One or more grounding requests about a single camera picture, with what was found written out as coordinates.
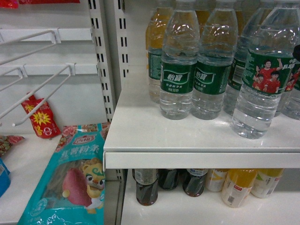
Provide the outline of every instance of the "lower shelf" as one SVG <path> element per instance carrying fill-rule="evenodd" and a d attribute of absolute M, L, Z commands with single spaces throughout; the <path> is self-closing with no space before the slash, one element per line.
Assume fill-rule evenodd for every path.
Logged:
<path fill-rule="evenodd" d="M 295 225 L 300 221 L 300 169 L 286 169 L 273 194 L 266 199 L 249 195 L 240 208 L 230 208 L 221 193 L 204 190 L 189 197 L 182 184 L 172 191 L 158 190 L 152 206 L 140 205 L 135 181 L 128 171 L 121 225 Z"/>

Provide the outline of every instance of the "blue package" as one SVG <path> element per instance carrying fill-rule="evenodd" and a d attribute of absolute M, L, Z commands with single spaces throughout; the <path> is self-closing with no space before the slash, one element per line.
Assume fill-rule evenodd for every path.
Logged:
<path fill-rule="evenodd" d="M 64 127 L 18 225 L 103 225 L 103 146 L 110 124 Z"/>
<path fill-rule="evenodd" d="M 0 158 L 0 197 L 8 189 L 10 185 L 9 170 L 4 165 L 4 162 Z"/>

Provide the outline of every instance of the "plastic water bottle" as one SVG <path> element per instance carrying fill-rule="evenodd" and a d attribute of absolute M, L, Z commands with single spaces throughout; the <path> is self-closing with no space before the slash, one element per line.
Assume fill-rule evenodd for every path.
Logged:
<path fill-rule="evenodd" d="M 243 84 L 231 128 L 249 139 L 262 137 L 271 125 L 285 90 L 299 42 L 300 0 L 278 0 L 249 46 Z"/>
<path fill-rule="evenodd" d="M 295 79 L 296 83 L 293 90 L 290 91 L 290 96 L 282 113 L 292 119 L 300 120 L 300 45 L 295 47 L 293 56 L 297 60 L 292 71 L 292 78 Z"/>
<path fill-rule="evenodd" d="M 157 7 L 146 30 L 149 64 L 149 96 L 159 103 L 161 53 L 167 23 L 173 13 L 171 0 L 157 0 Z"/>
<path fill-rule="evenodd" d="M 217 0 L 200 38 L 191 113 L 202 120 L 221 112 L 238 39 L 235 1 Z"/>
<path fill-rule="evenodd" d="M 162 53 L 161 113 L 168 119 L 188 116 L 199 50 L 199 24 L 195 0 L 176 0 L 167 25 Z"/>
<path fill-rule="evenodd" d="M 250 17 L 239 37 L 223 101 L 223 110 L 231 116 L 240 93 L 249 44 L 273 8 L 274 0 L 260 0 L 258 9 Z"/>

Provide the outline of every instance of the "bottle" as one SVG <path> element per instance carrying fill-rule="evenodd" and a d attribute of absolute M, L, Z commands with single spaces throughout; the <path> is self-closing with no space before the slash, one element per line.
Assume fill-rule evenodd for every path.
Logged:
<path fill-rule="evenodd" d="M 229 169 L 209 169 L 205 179 L 205 187 L 209 191 L 221 191 L 228 171 Z"/>
<path fill-rule="evenodd" d="M 232 208 L 240 207 L 249 195 L 256 175 L 255 169 L 230 169 L 222 188 L 223 202 Z"/>
<path fill-rule="evenodd" d="M 295 63 L 292 53 L 299 41 L 299 7 L 300 0 L 278 0 L 249 45 L 231 125 L 242 137 L 260 138 L 271 125 Z"/>
<path fill-rule="evenodd" d="M 251 193 L 258 198 L 269 197 L 279 183 L 283 171 L 284 169 L 257 169 Z"/>
<path fill-rule="evenodd" d="M 178 185 L 179 170 L 177 169 L 159 169 L 158 185 L 164 190 L 173 190 Z"/>
<path fill-rule="evenodd" d="M 155 103 L 159 103 L 161 53 L 165 29 L 172 13 L 173 8 L 171 0 L 157 0 L 157 7 L 151 17 L 148 29 L 146 30 L 146 40 L 148 40 L 149 45 L 149 96 Z"/>
<path fill-rule="evenodd" d="M 250 17 L 239 37 L 223 101 L 223 110 L 231 116 L 240 93 L 250 41 L 273 8 L 274 0 L 260 0 L 258 9 Z"/>
<path fill-rule="evenodd" d="M 182 184 L 184 192 L 191 197 L 198 197 L 203 193 L 205 177 L 208 169 L 187 169 Z"/>
<path fill-rule="evenodd" d="M 144 206 L 152 205 L 158 198 L 158 170 L 135 169 L 136 199 Z"/>
<path fill-rule="evenodd" d="M 217 0 L 200 38 L 191 113 L 202 120 L 221 112 L 238 38 L 235 1 Z"/>
<path fill-rule="evenodd" d="M 292 119 L 300 120 L 300 45 L 294 48 L 293 56 L 297 60 L 292 72 L 296 83 L 294 83 L 293 90 L 290 91 L 290 96 L 282 113 Z"/>
<path fill-rule="evenodd" d="M 204 26 L 210 16 L 208 0 L 196 0 L 195 12 L 198 18 L 200 36 L 203 33 Z"/>
<path fill-rule="evenodd" d="M 176 0 L 162 53 L 160 109 L 168 119 L 181 120 L 191 109 L 199 36 L 195 0 Z"/>

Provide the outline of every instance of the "store shelf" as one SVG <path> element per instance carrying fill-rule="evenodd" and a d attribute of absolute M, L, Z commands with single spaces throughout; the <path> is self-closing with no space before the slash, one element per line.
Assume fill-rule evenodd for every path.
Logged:
<path fill-rule="evenodd" d="M 25 140 L 2 158 L 11 172 L 11 184 L 0 198 L 0 225 L 17 224 L 60 139 L 22 136 Z M 120 181 L 106 182 L 105 224 L 114 225 L 120 220 L 121 189 Z"/>
<path fill-rule="evenodd" d="M 105 142 L 105 167 L 300 167 L 300 121 L 279 115 L 257 140 L 238 136 L 230 124 L 224 112 L 214 120 L 168 120 L 149 98 L 147 72 L 130 74 Z"/>
<path fill-rule="evenodd" d="M 266 199 L 249 195 L 242 206 L 230 208 L 220 192 L 204 189 L 199 197 L 189 197 L 180 183 L 175 190 L 158 190 L 152 206 L 140 205 L 135 182 L 128 173 L 121 225 L 296 225 L 299 224 L 300 170 L 286 169 L 273 194 Z"/>

